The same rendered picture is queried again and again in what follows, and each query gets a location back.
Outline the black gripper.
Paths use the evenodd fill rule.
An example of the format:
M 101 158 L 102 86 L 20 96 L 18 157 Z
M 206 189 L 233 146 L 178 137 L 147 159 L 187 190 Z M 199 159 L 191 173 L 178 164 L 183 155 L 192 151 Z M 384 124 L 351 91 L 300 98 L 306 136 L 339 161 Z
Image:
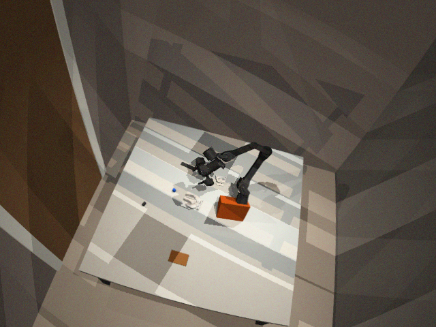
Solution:
M 198 157 L 198 158 L 196 158 L 196 166 L 195 166 L 195 168 L 192 170 L 192 172 L 195 171 L 195 170 L 197 170 L 197 168 L 198 168 L 199 166 L 203 166 L 205 163 L 206 163 L 206 162 L 205 162 L 205 160 L 204 160 L 203 157 Z M 211 168 L 211 163 L 208 163 L 207 166 L 208 166 L 208 169 L 211 169 L 211 170 L 210 170 L 211 172 L 210 172 L 209 174 L 211 174 L 212 172 L 216 171 L 216 170 L 214 170 L 214 169 Z M 200 184 L 205 184 L 206 186 L 212 186 L 212 185 L 214 185 L 214 182 L 213 182 L 213 179 L 210 178 L 209 175 L 207 175 L 207 176 L 206 176 L 206 179 L 205 179 L 204 181 L 198 183 L 198 185 L 200 185 Z

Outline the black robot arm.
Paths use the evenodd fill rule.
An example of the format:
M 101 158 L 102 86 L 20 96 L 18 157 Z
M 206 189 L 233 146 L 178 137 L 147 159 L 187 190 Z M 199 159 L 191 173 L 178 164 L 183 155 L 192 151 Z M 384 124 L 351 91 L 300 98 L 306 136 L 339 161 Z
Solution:
M 272 149 L 269 146 L 262 146 L 258 144 L 257 142 L 252 142 L 250 144 L 247 144 L 245 146 L 242 146 L 238 149 L 232 150 L 232 151 L 224 151 L 222 153 L 216 153 L 213 149 L 213 147 L 210 147 L 209 149 L 205 150 L 203 152 L 203 155 L 208 159 L 211 160 L 211 168 L 214 170 L 217 170 L 218 168 L 225 168 L 225 163 L 222 162 L 229 162 L 230 160 L 234 159 L 236 156 L 241 155 L 243 153 L 246 153 L 248 151 L 251 151 L 253 149 L 257 149 L 260 151 L 258 158 L 248 171 L 248 173 L 243 177 L 239 178 L 237 181 L 237 188 L 240 193 L 238 193 L 236 202 L 237 204 L 247 204 L 249 200 L 250 192 L 248 190 L 249 184 L 255 173 L 258 171 L 260 166 L 263 164 L 263 161 L 267 159 L 272 154 Z M 214 160 L 215 159 L 215 160 Z M 222 160 L 220 160 L 222 159 Z M 207 165 L 199 166 L 197 168 L 198 174 L 202 175 L 202 177 L 207 176 L 211 171 L 211 169 L 208 169 Z

